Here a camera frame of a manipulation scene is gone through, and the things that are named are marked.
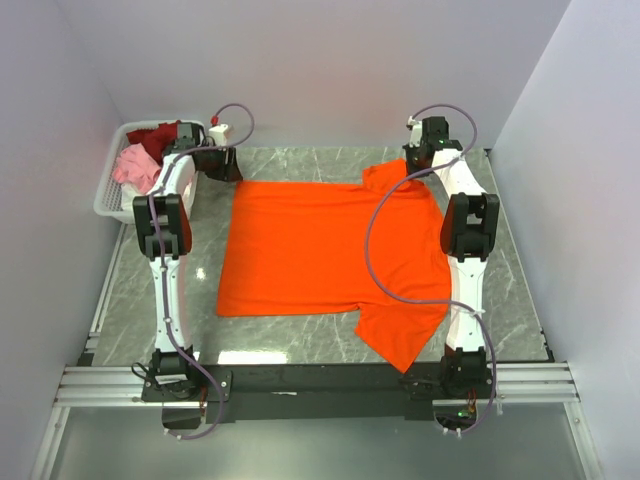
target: orange fabric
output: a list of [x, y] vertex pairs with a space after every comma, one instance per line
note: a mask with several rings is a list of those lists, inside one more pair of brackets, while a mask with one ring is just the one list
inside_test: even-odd
[[[360, 309], [355, 332], [406, 371], [447, 311], [385, 295], [367, 272], [364, 236], [382, 195], [406, 176], [404, 160], [367, 168], [363, 185], [245, 181], [236, 187], [218, 294], [221, 316], [302, 315]], [[382, 208], [371, 236], [380, 279], [410, 298], [450, 298], [440, 251], [442, 214], [411, 181]]]

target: plastic basket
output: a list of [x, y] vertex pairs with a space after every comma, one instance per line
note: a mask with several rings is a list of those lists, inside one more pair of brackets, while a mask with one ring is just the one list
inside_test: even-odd
[[[194, 120], [185, 120], [189, 122], [198, 123]], [[129, 146], [127, 140], [127, 133], [139, 128], [153, 129], [157, 128], [161, 123], [173, 123], [175, 120], [148, 120], [144, 122], [131, 122], [125, 123], [116, 131], [109, 147], [109, 153], [107, 154], [107, 161], [102, 171], [102, 177], [100, 177], [100, 184], [98, 185], [98, 191], [96, 198], [93, 201], [93, 210], [103, 217], [113, 217], [116, 220], [120, 220], [122, 223], [133, 223], [133, 213], [122, 210], [121, 207], [121, 190], [120, 184], [113, 179], [113, 170], [116, 168], [116, 159], [122, 150]], [[191, 215], [191, 207], [193, 206], [193, 199], [196, 195], [196, 183], [198, 181], [198, 174], [193, 176], [191, 180], [191, 188], [188, 189], [188, 194], [183, 196], [184, 208], [187, 212], [187, 216]]]

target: table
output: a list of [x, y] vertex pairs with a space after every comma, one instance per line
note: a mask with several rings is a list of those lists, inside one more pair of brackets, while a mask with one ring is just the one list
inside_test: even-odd
[[[368, 166], [402, 157], [400, 148], [238, 149], [246, 179], [360, 183]], [[472, 150], [467, 162], [477, 181], [497, 193], [489, 159]], [[443, 212], [447, 196], [437, 177], [426, 183]], [[274, 317], [219, 318], [218, 280], [224, 261], [235, 186], [200, 176], [191, 214], [193, 250], [187, 257], [186, 302], [194, 348], [204, 364], [382, 362], [353, 333], [359, 312]], [[133, 226], [124, 227], [115, 265], [105, 280], [107, 295], [98, 315], [99, 341], [92, 365], [148, 362], [155, 340], [155, 293], [148, 260]], [[496, 246], [484, 279], [484, 320], [500, 361], [548, 360], [533, 302], [504, 209]], [[448, 317], [418, 360], [437, 361], [444, 351]]]

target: pink cloth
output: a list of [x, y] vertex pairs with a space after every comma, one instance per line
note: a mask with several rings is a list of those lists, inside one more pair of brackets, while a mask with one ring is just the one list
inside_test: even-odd
[[116, 160], [113, 179], [118, 183], [131, 183], [146, 194], [156, 183], [160, 166], [140, 144], [125, 148]]

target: gray wall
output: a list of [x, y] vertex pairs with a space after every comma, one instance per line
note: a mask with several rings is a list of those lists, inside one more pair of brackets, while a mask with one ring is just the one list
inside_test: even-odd
[[0, 478], [22, 479], [113, 248], [92, 201], [120, 119], [50, 0], [3, 3], [0, 62]]
[[495, 173], [534, 300], [608, 478], [640, 478], [640, 4], [573, 0], [500, 134]]
[[[242, 101], [254, 145], [387, 146], [409, 114], [451, 102], [491, 147], [569, 0], [59, 3], [125, 121]], [[470, 136], [462, 119], [454, 131]]]

